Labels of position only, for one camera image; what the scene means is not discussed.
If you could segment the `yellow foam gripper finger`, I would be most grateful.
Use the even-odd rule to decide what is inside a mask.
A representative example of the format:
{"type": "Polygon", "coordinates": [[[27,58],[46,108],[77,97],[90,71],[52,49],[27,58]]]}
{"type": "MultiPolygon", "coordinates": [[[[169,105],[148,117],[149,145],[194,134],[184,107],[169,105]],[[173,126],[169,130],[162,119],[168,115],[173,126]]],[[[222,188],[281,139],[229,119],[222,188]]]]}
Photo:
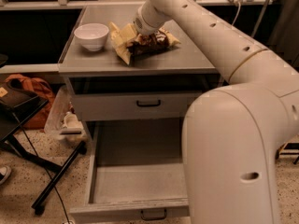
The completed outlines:
{"type": "Polygon", "coordinates": [[[120,48],[133,41],[138,32],[132,23],[127,23],[123,28],[119,28],[114,22],[109,24],[111,43],[114,49],[120,48]]]}

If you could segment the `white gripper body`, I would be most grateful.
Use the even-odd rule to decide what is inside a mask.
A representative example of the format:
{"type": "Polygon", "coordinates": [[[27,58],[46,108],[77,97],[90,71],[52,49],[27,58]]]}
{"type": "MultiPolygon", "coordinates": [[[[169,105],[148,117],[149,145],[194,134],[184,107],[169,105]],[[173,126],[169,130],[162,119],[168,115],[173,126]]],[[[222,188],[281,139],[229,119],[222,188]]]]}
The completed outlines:
{"type": "Polygon", "coordinates": [[[150,0],[147,0],[136,12],[133,24],[142,35],[151,35],[159,30],[171,18],[159,11],[150,0]]]}

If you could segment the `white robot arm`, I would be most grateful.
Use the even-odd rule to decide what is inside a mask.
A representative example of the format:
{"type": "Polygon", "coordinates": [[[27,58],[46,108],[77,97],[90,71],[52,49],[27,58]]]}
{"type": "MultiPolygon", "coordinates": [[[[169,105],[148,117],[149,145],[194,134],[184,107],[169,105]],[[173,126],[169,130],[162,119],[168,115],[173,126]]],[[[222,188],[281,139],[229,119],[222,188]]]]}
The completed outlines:
{"type": "Polygon", "coordinates": [[[175,21],[226,81],[189,107],[182,155],[192,224],[280,224],[277,150],[299,132],[299,75],[193,0],[147,0],[136,30],[175,21]]]}

